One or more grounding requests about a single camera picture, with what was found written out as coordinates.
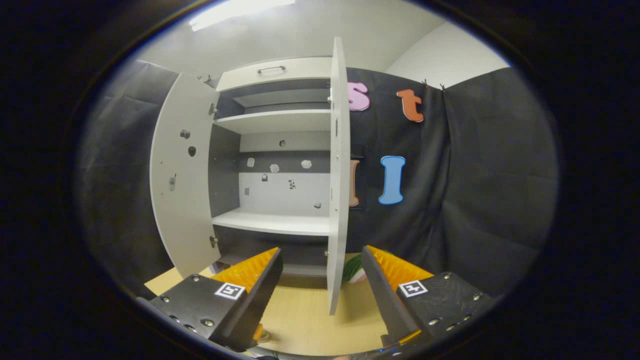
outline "cabinet door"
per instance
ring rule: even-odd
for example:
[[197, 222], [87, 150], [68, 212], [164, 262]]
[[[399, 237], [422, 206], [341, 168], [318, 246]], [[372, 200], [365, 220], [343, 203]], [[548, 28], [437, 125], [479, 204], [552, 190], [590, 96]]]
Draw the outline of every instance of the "cabinet door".
[[[182, 278], [220, 258], [209, 240], [214, 233], [207, 174], [213, 124], [209, 107], [217, 97], [200, 80], [180, 74], [164, 101], [151, 145], [149, 175], [156, 224]], [[193, 156], [190, 147], [195, 148]]]
[[329, 315], [335, 314], [342, 283], [344, 251], [347, 244], [349, 220], [349, 162], [351, 135], [349, 133], [349, 95], [347, 68], [342, 52], [342, 40], [333, 42], [331, 65], [331, 167], [329, 244], [326, 283], [329, 296]]

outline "gray panel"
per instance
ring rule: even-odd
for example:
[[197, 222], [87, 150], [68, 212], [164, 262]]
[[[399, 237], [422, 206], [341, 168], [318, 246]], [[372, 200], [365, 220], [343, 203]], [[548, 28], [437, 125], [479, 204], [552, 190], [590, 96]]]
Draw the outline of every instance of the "gray panel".
[[272, 104], [282, 104], [283, 102], [327, 102], [329, 89], [297, 89], [263, 92], [235, 97], [234, 100], [244, 106], [264, 106]]
[[[278, 172], [293, 173], [329, 173], [330, 167], [329, 151], [260, 151], [260, 152], [242, 152], [239, 154], [240, 172], [262, 172], [271, 173], [269, 168], [271, 164], [277, 164], [280, 167]], [[253, 158], [253, 167], [247, 166], [247, 160]], [[302, 161], [310, 160], [311, 167], [303, 168]]]
[[223, 91], [224, 94], [231, 98], [246, 96], [251, 94], [259, 94], [263, 92], [296, 90], [296, 89], [328, 89], [331, 87], [329, 79], [299, 79], [299, 80], [283, 80], [273, 83], [263, 83], [250, 86], [243, 86], [233, 90]]
[[209, 145], [209, 204], [211, 217], [240, 206], [238, 154], [240, 134], [212, 125]]
[[331, 105], [328, 102], [292, 102], [290, 104], [273, 104], [264, 106], [254, 106], [244, 109], [245, 114], [263, 113], [265, 111], [284, 110], [329, 110]]
[[327, 236], [271, 234], [226, 226], [216, 226], [216, 236], [222, 255], [218, 261], [221, 263], [237, 264], [273, 247], [280, 247], [283, 274], [326, 277], [327, 257], [324, 251]]

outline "white shelf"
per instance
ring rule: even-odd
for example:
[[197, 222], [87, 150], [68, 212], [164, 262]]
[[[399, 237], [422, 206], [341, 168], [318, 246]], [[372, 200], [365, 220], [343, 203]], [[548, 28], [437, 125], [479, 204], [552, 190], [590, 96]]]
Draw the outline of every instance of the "white shelf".
[[211, 219], [213, 225], [263, 233], [293, 235], [329, 235], [329, 217], [303, 217], [250, 213], [242, 208], [233, 209]]
[[240, 135], [282, 131], [331, 131], [331, 110], [283, 110], [223, 117], [215, 124]]

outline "sticker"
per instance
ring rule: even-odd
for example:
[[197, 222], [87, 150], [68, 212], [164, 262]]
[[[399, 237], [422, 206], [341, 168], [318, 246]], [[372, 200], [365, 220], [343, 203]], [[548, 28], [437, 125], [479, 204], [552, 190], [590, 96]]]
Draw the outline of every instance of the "sticker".
[[220, 289], [216, 291], [215, 295], [226, 297], [227, 299], [231, 300], [237, 300], [240, 295], [242, 295], [244, 289], [244, 286], [233, 285], [225, 282], [224, 284], [222, 284], [222, 286], [220, 286]]
[[413, 90], [398, 91], [396, 95], [402, 98], [402, 110], [406, 118], [413, 122], [422, 122], [424, 120], [424, 116], [416, 108], [417, 104], [422, 104], [422, 99], [417, 97]]
[[385, 167], [385, 189], [378, 202], [383, 205], [397, 204], [403, 199], [400, 193], [400, 179], [406, 161], [402, 156], [385, 156], [380, 159], [380, 163]]
[[400, 290], [402, 290], [405, 297], [412, 297], [412, 296], [424, 294], [429, 291], [427, 290], [427, 288], [424, 287], [424, 285], [422, 285], [422, 283], [419, 280], [406, 282], [398, 286], [400, 287]]

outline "metal handle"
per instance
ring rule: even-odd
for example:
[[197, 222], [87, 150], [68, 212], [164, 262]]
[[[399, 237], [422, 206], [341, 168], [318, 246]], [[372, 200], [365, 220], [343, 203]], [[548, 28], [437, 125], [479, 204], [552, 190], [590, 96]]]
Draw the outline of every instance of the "metal handle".
[[266, 67], [266, 68], [264, 68], [264, 69], [258, 69], [258, 74], [262, 74], [262, 71], [263, 71], [263, 70], [269, 70], [269, 69], [282, 69], [282, 70], [285, 70], [285, 68], [284, 68], [284, 66], [283, 66], [283, 65], [280, 65], [280, 66], [274, 66], [274, 67]]

